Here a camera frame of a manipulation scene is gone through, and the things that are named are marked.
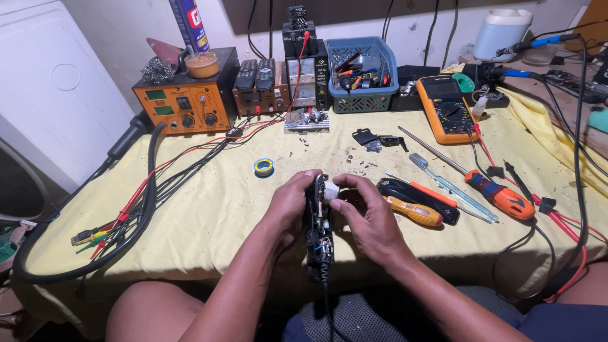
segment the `orange multimeter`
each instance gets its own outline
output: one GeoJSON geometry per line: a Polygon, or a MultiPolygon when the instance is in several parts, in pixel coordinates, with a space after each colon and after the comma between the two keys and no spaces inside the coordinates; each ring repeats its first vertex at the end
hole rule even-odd
{"type": "MultiPolygon", "coordinates": [[[[449,75],[423,77],[416,82],[416,88],[438,143],[471,142],[467,130],[472,131],[475,120],[455,78],[449,75]]],[[[475,132],[473,139],[478,139],[475,132]]]]}

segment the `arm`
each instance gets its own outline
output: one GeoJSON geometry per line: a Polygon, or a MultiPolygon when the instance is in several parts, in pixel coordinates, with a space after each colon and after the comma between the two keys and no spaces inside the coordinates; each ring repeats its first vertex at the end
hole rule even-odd
{"type": "Polygon", "coordinates": [[[301,235],[304,191],[321,173],[296,173],[275,191],[268,211],[179,342],[254,340],[274,264],[301,235]]]}
{"type": "Polygon", "coordinates": [[[369,179],[344,174],[335,177],[333,182],[356,189],[343,192],[348,201],[333,200],[330,206],[346,218],[361,252],[383,267],[412,294],[451,341],[531,342],[451,286],[413,255],[403,239],[390,205],[369,179]]]}

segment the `tv remote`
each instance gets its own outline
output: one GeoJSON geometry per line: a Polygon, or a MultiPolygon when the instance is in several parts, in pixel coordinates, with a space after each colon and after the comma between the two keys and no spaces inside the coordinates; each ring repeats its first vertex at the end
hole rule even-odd
{"type": "Polygon", "coordinates": [[[258,61],[246,60],[241,63],[241,69],[237,74],[237,89],[249,89],[254,87],[254,76],[257,73],[258,61]]]}
{"type": "Polygon", "coordinates": [[[255,87],[258,90],[266,90],[272,86],[274,86],[274,58],[261,60],[255,75],[255,87]]]}

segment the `hand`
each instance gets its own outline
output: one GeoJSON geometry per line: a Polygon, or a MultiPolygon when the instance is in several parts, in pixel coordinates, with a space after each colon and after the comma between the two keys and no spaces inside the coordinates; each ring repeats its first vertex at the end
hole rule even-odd
{"type": "Polygon", "coordinates": [[[390,205],[368,178],[345,173],[332,182],[350,188],[342,191],[342,199],[332,200],[330,206],[344,216],[363,254],[385,270],[395,263],[417,261],[390,205]]]}
{"type": "Polygon", "coordinates": [[[272,236],[277,239],[279,253],[290,249],[302,234],[302,216],[306,208],[304,191],[322,173],[319,169],[300,171],[275,190],[270,206],[258,225],[271,230],[271,234],[275,233],[272,236]]]}

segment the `green display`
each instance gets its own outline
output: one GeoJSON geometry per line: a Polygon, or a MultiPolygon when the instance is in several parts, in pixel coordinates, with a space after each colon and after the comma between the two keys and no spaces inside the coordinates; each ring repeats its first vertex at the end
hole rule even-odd
{"type": "Polygon", "coordinates": [[[174,115],[173,108],[167,107],[154,107],[156,115],[174,115]]]}
{"type": "Polygon", "coordinates": [[[165,92],[162,89],[148,90],[146,91],[146,96],[148,97],[148,100],[161,100],[167,98],[167,96],[165,96],[165,92]]]}

